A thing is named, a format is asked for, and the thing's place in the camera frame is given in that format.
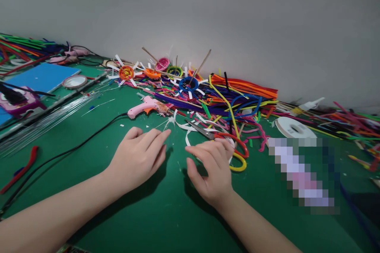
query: finger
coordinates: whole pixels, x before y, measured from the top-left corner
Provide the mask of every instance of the finger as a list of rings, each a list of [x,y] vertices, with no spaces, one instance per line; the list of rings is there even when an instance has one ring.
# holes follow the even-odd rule
[[[199,144],[197,146],[210,153],[214,157],[219,168],[223,167],[223,162],[225,160],[224,157],[226,156],[226,150],[224,149],[224,146],[221,142],[209,141]]]
[[[143,151],[146,151],[150,144],[156,139],[158,135],[160,135],[161,132],[155,128],[151,129],[144,138],[138,143],[138,147],[142,149]]]
[[[139,143],[145,136],[147,135],[147,132],[146,133],[143,133],[142,135],[140,135],[140,136],[138,136],[138,137],[136,137],[135,139],[134,139],[134,141],[135,141],[135,143],[137,144],[137,143]]]
[[[186,146],[185,150],[202,161],[209,175],[212,175],[212,173],[215,173],[219,169],[214,157],[204,149],[197,146]]]
[[[157,155],[157,158],[156,158],[156,160],[153,163],[152,170],[150,171],[151,175],[153,175],[157,171],[157,169],[162,165],[162,163],[165,161],[165,158],[166,158],[166,148],[167,148],[166,144],[164,144],[161,147],[161,149],[160,149],[160,151],[159,151],[159,153]]]
[[[216,138],[215,140],[217,140],[223,144],[224,149],[227,152],[227,159],[229,160],[231,158],[231,156],[234,154],[235,148],[231,145],[231,143],[227,139]]]
[[[160,151],[163,143],[167,139],[167,137],[170,135],[171,130],[165,130],[164,132],[161,132],[150,144],[148,150],[146,151],[147,154],[151,157],[156,157],[158,152]]]
[[[206,192],[206,183],[202,176],[199,174],[197,166],[191,158],[186,159],[187,163],[187,175],[189,176],[194,187],[197,189],[198,193]]]
[[[143,134],[143,130],[134,126],[127,132],[127,134],[124,136],[124,139],[125,140],[134,139],[135,137],[142,134]]]

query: blue foam board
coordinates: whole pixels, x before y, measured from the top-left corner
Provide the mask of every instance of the blue foam board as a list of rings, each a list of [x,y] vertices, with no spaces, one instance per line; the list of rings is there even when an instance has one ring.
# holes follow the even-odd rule
[[[27,86],[35,91],[50,93],[67,77],[80,73],[80,69],[50,63],[42,63],[5,81],[16,86]],[[12,116],[0,108],[0,125]]]

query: hot glue gun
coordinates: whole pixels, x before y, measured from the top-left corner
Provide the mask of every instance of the hot glue gun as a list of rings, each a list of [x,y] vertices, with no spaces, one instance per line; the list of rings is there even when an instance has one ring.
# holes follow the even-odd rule
[[[173,114],[173,112],[160,101],[153,99],[151,96],[145,96],[144,103],[133,107],[128,111],[128,117],[130,119],[134,119],[142,111],[145,111],[146,114],[149,114],[149,112],[152,110],[157,110],[157,112],[163,114]]]

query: right hand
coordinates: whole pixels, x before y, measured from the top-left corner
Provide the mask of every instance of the right hand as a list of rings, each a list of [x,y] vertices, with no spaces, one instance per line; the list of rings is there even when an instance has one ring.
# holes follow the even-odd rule
[[[187,173],[191,182],[201,197],[218,210],[234,193],[229,167],[234,148],[226,139],[217,138],[196,146],[186,146],[185,149],[203,162],[209,175],[202,177],[194,161],[187,158]]]
[[[121,195],[148,180],[165,160],[165,140],[171,131],[152,129],[143,134],[133,127],[125,135],[103,175]]]

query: forearm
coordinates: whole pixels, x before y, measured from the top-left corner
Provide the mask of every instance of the forearm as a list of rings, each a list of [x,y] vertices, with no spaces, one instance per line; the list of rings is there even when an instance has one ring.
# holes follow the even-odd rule
[[[51,196],[0,222],[2,252],[56,252],[119,197],[103,174]]]
[[[217,208],[249,252],[300,252],[237,193]]]

